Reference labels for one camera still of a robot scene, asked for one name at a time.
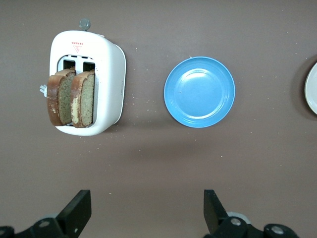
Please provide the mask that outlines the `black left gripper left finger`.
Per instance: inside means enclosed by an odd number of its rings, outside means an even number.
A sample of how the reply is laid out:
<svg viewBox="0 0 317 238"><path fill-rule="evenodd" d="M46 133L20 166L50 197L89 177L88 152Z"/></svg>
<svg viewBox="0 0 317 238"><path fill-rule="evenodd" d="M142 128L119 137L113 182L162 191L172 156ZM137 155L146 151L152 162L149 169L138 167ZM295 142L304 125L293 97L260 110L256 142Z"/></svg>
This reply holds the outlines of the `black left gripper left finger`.
<svg viewBox="0 0 317 238"><path fill-rule="evenodd" d="M91 192L81 190L54 218L37 221L16 233L11 226L1 226L2 238L77 238L91 217Z"/></svg>

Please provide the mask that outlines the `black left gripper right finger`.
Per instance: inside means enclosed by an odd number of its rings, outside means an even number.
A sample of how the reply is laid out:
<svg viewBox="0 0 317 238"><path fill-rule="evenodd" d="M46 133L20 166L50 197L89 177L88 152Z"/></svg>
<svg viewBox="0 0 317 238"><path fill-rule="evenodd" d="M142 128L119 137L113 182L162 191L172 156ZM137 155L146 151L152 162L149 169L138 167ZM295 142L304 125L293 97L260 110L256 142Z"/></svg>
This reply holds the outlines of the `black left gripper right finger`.
<svg viewBox="0 0 317 238"><path fill-rule="evenodd" d="M255 228L241 213L226 212L215 191L204 190L204 219L209 233L206 238L296 238L297 234L281 224Z"/></svg>

